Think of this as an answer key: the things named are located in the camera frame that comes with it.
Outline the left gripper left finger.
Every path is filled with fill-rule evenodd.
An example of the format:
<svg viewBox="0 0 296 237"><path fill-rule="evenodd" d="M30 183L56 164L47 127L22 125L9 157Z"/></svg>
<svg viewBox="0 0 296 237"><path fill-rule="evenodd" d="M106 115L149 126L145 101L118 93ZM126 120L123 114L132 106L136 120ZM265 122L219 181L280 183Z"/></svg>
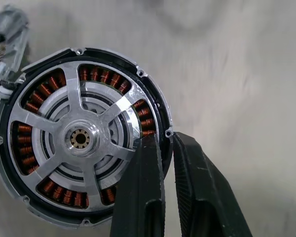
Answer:
<svg viewBox="0 0 296 237"><path fill-rule="evenodd" d="M142 138L116 190L110 237L164 237L165 189L156 135Z"/></svg>

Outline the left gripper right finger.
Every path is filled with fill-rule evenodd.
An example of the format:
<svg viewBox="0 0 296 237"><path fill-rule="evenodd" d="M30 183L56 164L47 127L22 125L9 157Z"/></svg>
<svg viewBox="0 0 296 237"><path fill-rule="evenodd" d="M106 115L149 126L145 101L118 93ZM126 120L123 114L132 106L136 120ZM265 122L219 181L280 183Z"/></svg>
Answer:
<svg viewBox="0 0 296 237"><path fill-rule="evenodd" d="M253 237L227 179L186 134L174 133L182 237Z"/></svg>

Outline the silver spoked rotor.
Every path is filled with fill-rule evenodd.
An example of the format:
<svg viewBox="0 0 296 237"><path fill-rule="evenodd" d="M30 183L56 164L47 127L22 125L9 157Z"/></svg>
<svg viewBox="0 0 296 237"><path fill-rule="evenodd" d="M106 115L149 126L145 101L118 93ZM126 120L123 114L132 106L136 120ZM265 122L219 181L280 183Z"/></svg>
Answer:
<svg viewBox="0 0 296 237"><path fill-rule="evenodd" d="M157 113L128 72L103 62L63 62L18 90L6 148L29 195L54 208L99 212L143 136L159 133Z"/></svg>

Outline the motor housing with copper coils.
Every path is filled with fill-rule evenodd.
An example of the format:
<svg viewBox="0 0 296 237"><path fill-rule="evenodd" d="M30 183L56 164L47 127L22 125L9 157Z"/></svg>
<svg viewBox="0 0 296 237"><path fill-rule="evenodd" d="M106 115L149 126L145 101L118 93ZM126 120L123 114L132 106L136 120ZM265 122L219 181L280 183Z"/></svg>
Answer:
<svg viewBox="0 0 296 237"><path fill-rule="evenodd" d="M118 183L149 135L168 171L170 109L133 60L65 48L24 67L11 87L0 97L0 177L36 217L73 229L109 221Z"/></svg>

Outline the grey round motor lid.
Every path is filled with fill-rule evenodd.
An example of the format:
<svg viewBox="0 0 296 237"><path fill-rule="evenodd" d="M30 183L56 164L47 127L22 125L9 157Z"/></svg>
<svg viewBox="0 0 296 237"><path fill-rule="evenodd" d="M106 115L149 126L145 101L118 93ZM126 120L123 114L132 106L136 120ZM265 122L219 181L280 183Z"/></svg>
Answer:
<svg viewBox="0 0 296 237"><path fill-rule="evenodd" d="M0 11L0 79L12 80L27 57L29 20L12 5Z"/></svg>

